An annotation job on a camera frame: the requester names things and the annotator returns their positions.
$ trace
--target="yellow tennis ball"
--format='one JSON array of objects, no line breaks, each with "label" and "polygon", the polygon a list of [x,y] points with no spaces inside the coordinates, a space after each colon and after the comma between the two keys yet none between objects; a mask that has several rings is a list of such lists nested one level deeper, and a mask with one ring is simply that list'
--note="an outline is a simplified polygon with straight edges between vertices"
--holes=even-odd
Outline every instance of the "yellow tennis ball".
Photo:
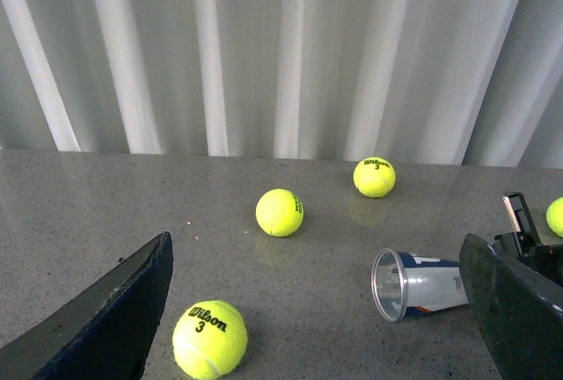
[{"label": "yellow tennis ball", "polygon": [[545,214],[547,224],[558,236],[563,238],[563,197],[550,204]]},{"label": "yellow tennis ball", "polygon": [[395,186],[395,169],[380,157],[364,158],[355,167],[354,184],[368,197],[384,197]]},{"label": "yellow tennis ball", "polygon": [[268,191],[256,204],[256,221],[268,235],[291,235],[303,221],[303,204],[287,189]]},{"label": "yellow tennis ball", "polygon": [[245,321],[224,301],[193,305],[179,319],[172,335],[176,363],[198,380],[214,380],[234,370],[247,342]]}]

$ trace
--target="curtain fold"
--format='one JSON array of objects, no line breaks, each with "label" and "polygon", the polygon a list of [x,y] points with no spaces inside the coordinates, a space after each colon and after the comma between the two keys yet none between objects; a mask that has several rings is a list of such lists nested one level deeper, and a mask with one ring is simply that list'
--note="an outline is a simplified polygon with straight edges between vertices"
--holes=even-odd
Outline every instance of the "curtain fold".
[{"label": "curtain fold", "polygon": [[0,148],[563,168],[563,0],[1,0]]}]

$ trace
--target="wilson logo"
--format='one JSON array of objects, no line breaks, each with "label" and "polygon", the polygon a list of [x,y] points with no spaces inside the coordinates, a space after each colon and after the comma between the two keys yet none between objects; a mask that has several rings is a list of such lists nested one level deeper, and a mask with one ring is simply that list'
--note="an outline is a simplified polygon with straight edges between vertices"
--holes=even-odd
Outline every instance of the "wilson logo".
[{"label": "wilson logo", "polygon": [[213,317],[211,311],[206,310],[205,308],[193,307],[190,310],[188,316],[196,317],[201,320],[197,324],[197,327],[195,327],[195,331],[197,333],[200,333],[203,330],[203,327],[205,327],[206,323],[210,323],[211,325],[214,325],[217,329],[221,330],[222,332],[227,332],[227,324],[224,321],[220,320],[219,318]]},{"label": "wilson logo", "polygon": [[381,160],[377,160],[376,158],[368,158],[363,161],[364,164],[374,164],[376,166],[376,170],[379,169],[379,166],[390,167],[387,162],[382,162]]}]

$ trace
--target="cup rim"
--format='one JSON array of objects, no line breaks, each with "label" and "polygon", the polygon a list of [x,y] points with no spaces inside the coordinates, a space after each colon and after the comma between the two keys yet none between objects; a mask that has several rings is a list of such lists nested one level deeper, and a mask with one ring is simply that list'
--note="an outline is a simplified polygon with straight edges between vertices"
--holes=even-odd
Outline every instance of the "cup rim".
[{"label": "cup rim", "polygon": [[[381,261],[381,259],[385,256],[387,256],[388,254],[391,254],[393,256],[393,258],[395,259],[395,262],[397,263],[397,269],[398,269],[398,278],[399,278],[399,282],[400,282],[400,290],[401,290],[401,311],[400,313],[396,316],[393,317],[392,315],[390,315],[387,311],[385,311],[383,305],[381,304],[381,301],[379,300],[379,295],[378,295],[378,291],[377,291],[377,282],[376,282],[376,277],[377,277],[377,268],[379,267],[379,263]],[[381,315],[388,321],[392,321],[392,322],[397,322],[400,321],[406,313],[406,302],[407,302],[407,294],[408,294],[408,290],[406,287],[406,274],[405,274],[405,266],[403,265],[403,260],[401,259],[400,255],[398,254],[398,252],[392,250],[391,248],[384,248],[383,250],[381,250],[379,252],[379,254],[376,256],[376,260],[373,263],[373,267],[371,268],[371,293],[373,295],[373,298],[376,302],[376,306],[377,309],[379,310],[379,312],[381,313]]]}]

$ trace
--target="gray countertop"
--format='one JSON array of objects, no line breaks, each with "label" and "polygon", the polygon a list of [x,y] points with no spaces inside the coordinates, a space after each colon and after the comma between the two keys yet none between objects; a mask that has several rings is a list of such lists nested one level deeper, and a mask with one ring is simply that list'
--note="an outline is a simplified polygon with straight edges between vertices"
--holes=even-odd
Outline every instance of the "gray countertop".
[{"label": "gray countertop", "polygon": [[[188,378],[172,330],[193,303],[223,299],[249,345],[234,379],[500,378],[468,306],[393,324],[377,312],[371,267],[385,247],[458,260],[471,232],[510,231],[501,195],[526,197],[545,243],[563,171],[395,164],[375,200],[355,162],[0,150],[0,347],[39,323],[158,233],[174,273],[144,379]],[[303,201],[301,229],[269,237],[266,191]]]}]

